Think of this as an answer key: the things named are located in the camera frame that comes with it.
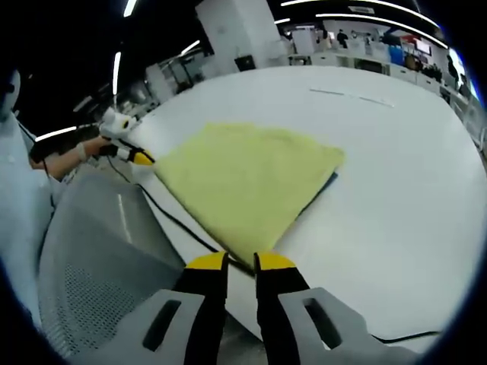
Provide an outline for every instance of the yellow cloth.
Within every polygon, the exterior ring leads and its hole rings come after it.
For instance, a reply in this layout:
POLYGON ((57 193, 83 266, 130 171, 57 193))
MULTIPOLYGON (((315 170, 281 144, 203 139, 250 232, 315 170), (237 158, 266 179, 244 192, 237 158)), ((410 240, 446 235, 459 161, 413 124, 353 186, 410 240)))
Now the yellow cloth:
POLYGON ((343 162, 338 148, 284 129, 207 125, 154 165, 185 209, 232 254, 274 248, 343 162))

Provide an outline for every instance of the white table surface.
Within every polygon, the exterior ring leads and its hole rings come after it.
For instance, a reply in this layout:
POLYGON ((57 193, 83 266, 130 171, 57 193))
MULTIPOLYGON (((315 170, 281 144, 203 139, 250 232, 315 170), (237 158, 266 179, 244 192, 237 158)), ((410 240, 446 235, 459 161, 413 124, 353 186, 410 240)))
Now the white table surface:
MULTIPOLYGON (((130 139, 162 157, 208 122, 283 127, 342 148, 339 178, 275 250, 311 287, 362 314, 373 335, 445 328, 481 255, 487 179, 465 128, 440 97, 350 68, 267 68, 195 86, 148 114, 130 139)), ((219 247, 150 168, 133 170, 162 207, 219 247)), ((149 204, 186 262, 208 253, 149 204)), ((228 312, 260 337, 256 307, 253 279, 230 268, 228 312)), ((423 351, 428 343, 402 345, 423 351)))

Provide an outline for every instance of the monitor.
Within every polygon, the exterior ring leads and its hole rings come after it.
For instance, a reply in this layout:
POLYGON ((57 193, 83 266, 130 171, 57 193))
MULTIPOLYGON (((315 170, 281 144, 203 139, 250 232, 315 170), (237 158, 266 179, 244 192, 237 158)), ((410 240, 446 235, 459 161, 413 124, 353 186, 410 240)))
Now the monitor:
POLYGON ((414 41, 416 42, 416 49, 418 51, 421 51, 431 56, 431 47, 427 43, 423 42, 422 40, 414 40, 414 41))

